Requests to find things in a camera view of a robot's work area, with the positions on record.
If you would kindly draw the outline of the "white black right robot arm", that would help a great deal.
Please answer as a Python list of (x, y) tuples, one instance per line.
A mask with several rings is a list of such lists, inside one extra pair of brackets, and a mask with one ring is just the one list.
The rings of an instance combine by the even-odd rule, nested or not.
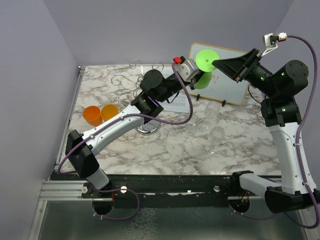
[(320, 201), (297, 132), (303, 120), (295, 95), (308, 86), (309, 70), (302, 61), (290, 60), (271, 73), (260, 60), (254, 48), (240, 57), (214, 60), (212, 65), (233, 81), (246, 80), (266, 95), (260, 110), (276, 146), (281, 183), (244, 170), (232, 174), (229, 189), (236, 196), (249, 191), (263, 198), (274, 214), (305, 209)]

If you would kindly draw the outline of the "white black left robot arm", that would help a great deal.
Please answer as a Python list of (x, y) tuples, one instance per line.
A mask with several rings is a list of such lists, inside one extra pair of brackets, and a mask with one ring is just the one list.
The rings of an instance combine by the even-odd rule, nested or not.
[(69, 160), (80, 178), (93, 185), (97, 196), (106, 197), (111, 186), (96, 155), (125, 133), (151, 120), (165, 123), (158, 118), (163, 111), (161, 103), (180, 91), (186, 91), (187, 86), (194, 86), (204, 75), (198, 67), (190, 69), (184, 63), (171, 67), (173, 73), (167, 78), (159, 70), (147, 71), (140, 83), (141, 92), (116, 116), (82, 134), (77, 130), (68, 134), (64, 159)]

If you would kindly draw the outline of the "dark orange plastic wine glass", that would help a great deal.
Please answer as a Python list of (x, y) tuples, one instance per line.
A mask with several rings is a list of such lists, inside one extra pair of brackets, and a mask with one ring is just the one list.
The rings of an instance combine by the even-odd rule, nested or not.
[(98, 106), (95, 105), (86, 107), (83, 110), (82, 116), (85, 121), (93, 127), (97, 127), (103, 122), (103, 118), (101, 117), (101, 110)]

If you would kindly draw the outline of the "green plastic wine glass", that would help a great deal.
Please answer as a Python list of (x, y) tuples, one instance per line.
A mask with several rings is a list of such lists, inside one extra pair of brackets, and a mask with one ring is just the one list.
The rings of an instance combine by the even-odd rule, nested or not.
[(199, 68), (199, 75), (196, 76), (197, 82), (194, 84), (195, 89), (206, 88), (211, 79), (212, 73), (216, 67), (213, 66), (213, 61), (219, 60), (219, 55), (212, 49), (203, 49), (195, 56), (195, 63)]

